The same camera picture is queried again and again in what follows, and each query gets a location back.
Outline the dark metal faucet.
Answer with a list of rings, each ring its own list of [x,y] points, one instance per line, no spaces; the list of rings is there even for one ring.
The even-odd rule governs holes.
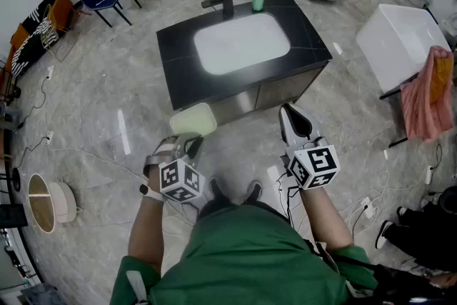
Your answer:
[[[201,6],[203,9],[207,9],[215,5],[222,5],[223,20],[228,20],[233,17],[233,0],[204,0],[201,2]]]

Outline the person's left forearm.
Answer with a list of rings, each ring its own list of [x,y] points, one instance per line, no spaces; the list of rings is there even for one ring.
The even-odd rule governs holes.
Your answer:
[[[128,255],[149,265],[158,274],[164,258],[162,228],[164,203],[145,196],[134,220]]]

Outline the white sink basin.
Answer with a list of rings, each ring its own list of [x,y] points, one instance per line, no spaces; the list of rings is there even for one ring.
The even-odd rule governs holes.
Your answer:
[[[224,75],[286,55],[291,43],[270,14],[252,14],[196,32],[194,44],[202,67]]]

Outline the round wooden side table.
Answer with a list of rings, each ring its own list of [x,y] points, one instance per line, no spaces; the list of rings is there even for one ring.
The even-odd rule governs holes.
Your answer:
[[[29,179],[28,200],[32,216],[45,234],[58,224],[72,222],[78,213],[75,196],[63,182],[47,182],[40,174]]]

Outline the white rectangular plastic tray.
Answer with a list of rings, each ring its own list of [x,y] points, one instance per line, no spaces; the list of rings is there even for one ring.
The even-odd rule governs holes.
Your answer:
[[[175,134],[195,133],[207,136],[217,129],[217,121],[207,103],[200,103],[180,111],[170,118],[170,127]]]

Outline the person's dark trousers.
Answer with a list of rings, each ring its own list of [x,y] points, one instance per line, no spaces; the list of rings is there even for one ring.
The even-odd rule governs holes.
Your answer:
[[[230,200],[227,199],[227,198],[225,198],[225,199],[213,199],[213,200],[209,201],[200,210],[200,212],[198,213],[197,220],[202,219],[202,218],[204,218],[206,216],[209,216],[211,214],[214,214],[214,213],[216,213],[218,211],[221,211],[223,209],[238,208],[238,207],[241,207],[241,206],[255,206],[257,208],[264,209],[264,210],[266,210],[266,211],[268,211],[268,212],[280,217],[281,219],[286,221],[288,224],[290,223],[290,221],[283,214],[280,214],[279,212],[277,212],[277,210],[275,210],[274,208],[270,207],[268,204],[263,203],[262,201],[245,201],[241,205],[235,205],[235,204],[232,204],[230,202]]]

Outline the pink towel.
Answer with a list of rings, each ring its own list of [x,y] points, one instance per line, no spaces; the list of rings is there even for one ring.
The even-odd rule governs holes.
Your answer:
[[[417,77],[401,85],[408,139],[434,141],[453,128],[452,76],[453,54],[441,46],[432,46]]]

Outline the black sink vanity cabinet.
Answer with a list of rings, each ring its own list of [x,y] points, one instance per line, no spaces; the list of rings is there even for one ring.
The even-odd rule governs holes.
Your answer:
[[[231,19],[211,11],[157,31],[157,39],[171,105],[181,111],[207,103],[218,124],[258,110],[297,101],[332,59],[317,30],[294,0],[265,0],[255,12],[250,3],[234,8]],[[291,43],[289,52],[276,59],[224,75],[202,67],[194,44],[196,32],[224,21],[252,14],[270,14]]]

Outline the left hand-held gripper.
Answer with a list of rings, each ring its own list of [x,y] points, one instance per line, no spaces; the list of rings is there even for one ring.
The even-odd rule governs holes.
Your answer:
[[[165,199],[180,204],[202,195],[206,178],[196,166],[204,138],[200,134],[178,134],[165,138],[153,154],[146,157],[144,175],[158,172],[159,190]]]

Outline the black white patterned cloth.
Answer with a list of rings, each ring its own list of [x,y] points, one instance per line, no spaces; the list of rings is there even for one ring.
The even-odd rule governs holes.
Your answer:
[[[14,76],[24,73],[45,52],[41,41],[44,13],[55,0],[43,0],[17,27],[11,37],[6,69]]]

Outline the green shirt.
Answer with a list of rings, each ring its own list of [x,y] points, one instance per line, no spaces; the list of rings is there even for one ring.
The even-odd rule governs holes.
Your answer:
[[[198,220],[180,261],[165,274],[121,260],[110,305],[134,305],[127,279],[138,271],[150,305],[344,305],[377,287],[366,252],[347,246],[327,264],[282,218],[232,206]]]

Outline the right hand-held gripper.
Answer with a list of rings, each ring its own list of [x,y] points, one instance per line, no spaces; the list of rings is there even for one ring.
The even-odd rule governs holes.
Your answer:
[[[286,149],[288,173],[300,189],[329,185],[340,171],[334,145],[322,136],[321,125],[307,110],[298,105],[283,104],[279,122]]]

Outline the person's right forearm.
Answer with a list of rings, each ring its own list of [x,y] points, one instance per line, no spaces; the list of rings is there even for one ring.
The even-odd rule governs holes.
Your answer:
[[[300,195],[316,241],[325,243],[328,252],[353,245],[348,226],[323,188],[301,190]]]

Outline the white square tub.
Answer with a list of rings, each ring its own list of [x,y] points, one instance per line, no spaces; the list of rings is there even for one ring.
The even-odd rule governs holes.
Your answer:
[[[356,41],[384,94],[417,74],[432,46],[451,49],[425,9],[392,4],[376,7]]]

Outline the black metal tub stand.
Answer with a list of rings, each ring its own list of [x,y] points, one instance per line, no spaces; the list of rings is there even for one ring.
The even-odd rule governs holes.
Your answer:
[[[408,82],[410,82],[410,81],[413,81],[417,76],[418,76],[418,73],[414,74],[413,76],[411,76],[410,78],[408,78],[407,80],[405,80],[404,83],[406,84],[406,83],[408,83]],[[380,96],[379,96],[379,99],[380,99],[380,100],[384,100],[384,99],[387,99],[387,98],[390,97],[390,96],[394,96],[394,95],[396,95],[396,94],[399,94],[399,93],[401,92],[401,86],[402,86],[402,85],[403,85],[403,84],[398,85],[396,88],[390,90],[389,92],[380,95]],[[408,137],[407,137],[407,136],[405,136],[405,137],[403,137],[402,139],[399,139],[399,140],[397,140],[397,141],[391,142],[391,143],[388,145],[388,148],[389,148],[389,149],[390,149],[390,148],[393,148],[393,147],[398,146],[399,144],[402,144],[402,143],[404,143],[404,142],[406,142],[406,141],[408,141]]]

